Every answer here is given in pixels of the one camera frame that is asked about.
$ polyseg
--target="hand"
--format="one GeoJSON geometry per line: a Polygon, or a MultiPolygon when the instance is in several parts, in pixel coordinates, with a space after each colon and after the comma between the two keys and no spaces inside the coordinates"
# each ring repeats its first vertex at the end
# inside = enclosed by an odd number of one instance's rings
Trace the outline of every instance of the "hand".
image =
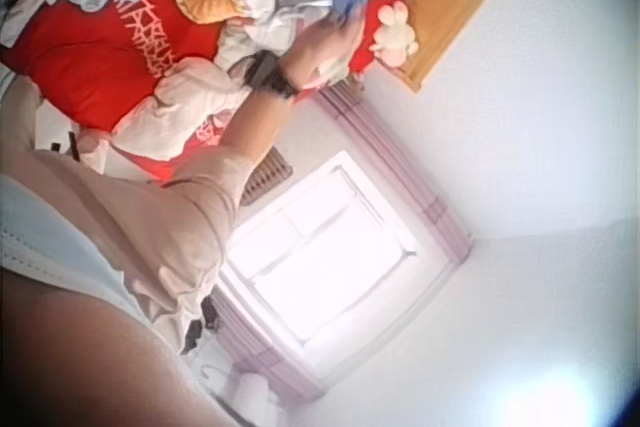
{"type": "Polygon", "coordinates": [[[284,75],[294,87],[302,90],[324,61],[351,58],[362,41],[363,31],[363,9],[354,11],[344,24],[329,14],[307,27],[282,56],[280,65],[284,75]]]}

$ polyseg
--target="red pillow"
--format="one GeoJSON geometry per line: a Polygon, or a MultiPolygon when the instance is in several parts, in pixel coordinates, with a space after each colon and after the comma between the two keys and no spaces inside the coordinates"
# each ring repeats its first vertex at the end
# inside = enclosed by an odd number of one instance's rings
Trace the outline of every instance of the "red pillow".
{"type": "MultiPolygon", "coordinates": [[[[112,1],[95,13],[58,0],[38,12],[15,46],[3,51],[2,60],[29,75],[73,121],[110,132],[153,93],[172,63],[188,56],[212,59],[220,28],[221,24],[195,24],[175,0],[112,1]]],[[[167,178],[173,166],[199,146],[215,143],[205,137],[194,134],[183,155],[168,163],[125,155],[167,178]]]]}
{"type": "Polygon", "coordinates": [[[380,19],[378,19],[378,11],[384,5],[391,5],[396,0],[368,0],[366,8],[366,19],[364,25],[364,37],[362,44],[356,50],[351,62],[349,62],[349,70],[351,72],[363,72],[373,59],[375,58],[373,52],[369,50],[369,47],[373,45],[373,34],[378,27],[382,25],[380,19]]]}

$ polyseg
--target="curtain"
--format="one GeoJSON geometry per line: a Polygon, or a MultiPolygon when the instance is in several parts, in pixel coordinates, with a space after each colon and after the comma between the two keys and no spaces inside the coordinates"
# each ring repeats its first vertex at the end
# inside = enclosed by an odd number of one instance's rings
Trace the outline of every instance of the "curtain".
{"type": "Polygon", "coordinates": [[[471,252],[469,232],[386,133],[368,101],[346,81],[320,90],[314,99],[389,180],[451,261],[462,264],[471,252]]]}
{"type": "Polygon", "coordinates": [[[278,347],[235,299],[229,298],[219,286],[213,289],[211,298],[220,316],[218,340],[231,355],[237,372],[266,377],[269,388],[288,406],[312,402],[324,394],[320,380],[278,347]]]}

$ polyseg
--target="black watch strap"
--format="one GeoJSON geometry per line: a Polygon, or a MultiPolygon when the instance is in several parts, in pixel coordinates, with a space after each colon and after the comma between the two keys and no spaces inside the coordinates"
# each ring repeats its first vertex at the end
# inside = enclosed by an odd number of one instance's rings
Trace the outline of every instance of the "black watch strap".
{"type": "Polygon", "coordinates": [[[284,99],[296,97],[300,91],[284,76],[279,57],[268,50],[254,55],[254,62],[247,69],[245,83],[253,90],[267,91],[284,99]]]}

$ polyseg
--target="plush bunny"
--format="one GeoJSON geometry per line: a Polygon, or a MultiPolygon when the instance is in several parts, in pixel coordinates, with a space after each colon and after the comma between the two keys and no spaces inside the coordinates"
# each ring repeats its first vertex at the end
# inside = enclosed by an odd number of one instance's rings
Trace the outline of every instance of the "plush bunny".
{"type": "Polygon", "coordinates": [[[389,67],[400,67],[418,50],[416,33],[407,24],[409,10],[403,2],[396,1],[393,7],[383,6],[378,18],[382,25],[373,34],[376,43],[369,49],[389,67]]]}

